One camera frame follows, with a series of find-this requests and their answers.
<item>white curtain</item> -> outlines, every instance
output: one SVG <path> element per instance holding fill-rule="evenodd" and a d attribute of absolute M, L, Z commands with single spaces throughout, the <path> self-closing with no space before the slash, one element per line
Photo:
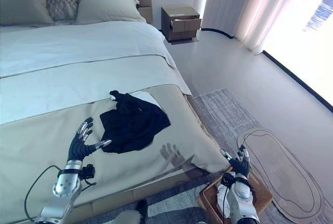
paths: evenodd
<path fill-rule="evenodd" d="M 283 7 L 290 0 L 247 0 L 235 36 L 254 54 L 263 51 L 265 38 Z"/>
<path fill-rule="evenodd" d="M 246 0 L 207 0 L 201 28 L 235 35 L 237 21 Z"/>

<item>robotic arm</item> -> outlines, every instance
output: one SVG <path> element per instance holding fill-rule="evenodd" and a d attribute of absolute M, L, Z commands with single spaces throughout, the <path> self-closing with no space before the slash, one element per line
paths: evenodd
<path fill-rule="evenodd" d="M 82 192 L 81 180 L 87 180 L 95 176 L 95 169 L 92 164 L 83 167 L 83 159 L 102 148 L 111 140 L 85 145 L 84 142 L 93 132 L 90 128 L 93 125 L 93 119 L 87 118 L 75 133 L 69 151 L 68 159 L 63 170 L 58 174 L 58 178 L 53 186 L 51 199 L 43 207 L 34 223 L 43 224 L 63 224 L 73 208 L 76 198 Z"/>
<path fill-rule="evenodd" d="M 251 185 L 248 182 L 250 173 L 249 153 L 242 145 L 238 155 L 241 160 L 232 158 L 228 152 L 221 149 L 221 153 L 229 160 L 235 176 L 225 173 L 221 184 L 229 188 L 227 199 L 230 205 L 230 217 L 232 224 L 259 224 L 257 212 L 252 204 L 253 196 Z"/>

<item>gray rug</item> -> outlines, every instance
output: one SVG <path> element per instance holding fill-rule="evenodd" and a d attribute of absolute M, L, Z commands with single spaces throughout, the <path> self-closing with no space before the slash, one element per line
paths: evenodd
<path fill-rule="evenodd" d="M 238 136 L 249 129 L 261 127 L 228 89 L 220 89 L 192 98 L 190 102 L 219 145 L 230 151 L 234 157 L 237 156 L 238 151 Z M 261 224 L 293 223 L 280 213 L 273 203 L 259 218 Z M 333 223 L 333 209 L 326 200 L 323 212 L 310 223 Z"/>
<path fill-rule="evenodd" d="M 232 156 L 237 155 L 238 135 L 245 130 L 261 127 L 260 123 L 247 112 L 227 89 L 192 98 L 190 102 L 219 145 L 230 151 Z M 216 174 L 204 176 L 150 196 L 147 199 L 149 204 L 147 224 L 195 224 L 199 221 L 206 221 L 203 210 L 197 204 L 196 196 L 201 189 L 216 177 Z M 108 223 L 122 211 L 134 209 L 135 205 L 136 203 L 129 204 L 80 223 Z M 259 218 L 261 224 L 292 223 L 278 211 L 273 203 L 260 214 Z M 320 223 L 333 223 L 333 210 L 329 204 L 325 204 L 323 213 L 311 222 L 311 224 Z"/>

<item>open drawer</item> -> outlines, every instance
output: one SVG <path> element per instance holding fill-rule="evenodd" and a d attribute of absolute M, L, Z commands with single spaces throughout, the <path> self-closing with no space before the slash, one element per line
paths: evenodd
<path fill-rule="evenodd" d="M 174 19 L 170 21 L 172 32 L 186 32 L 200 29 L 201 19 Z"/>

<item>gray floor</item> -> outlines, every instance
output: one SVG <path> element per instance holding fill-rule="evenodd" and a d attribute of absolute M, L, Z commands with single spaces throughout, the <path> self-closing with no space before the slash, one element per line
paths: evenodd
<path fill-rule="evenodd" d="M 333 204 L 333 114 L 264 55 L 236 39 L 199 32 L 167 49 L 193 95 L 228 88 L 263 127 L 296 155 Z"/>

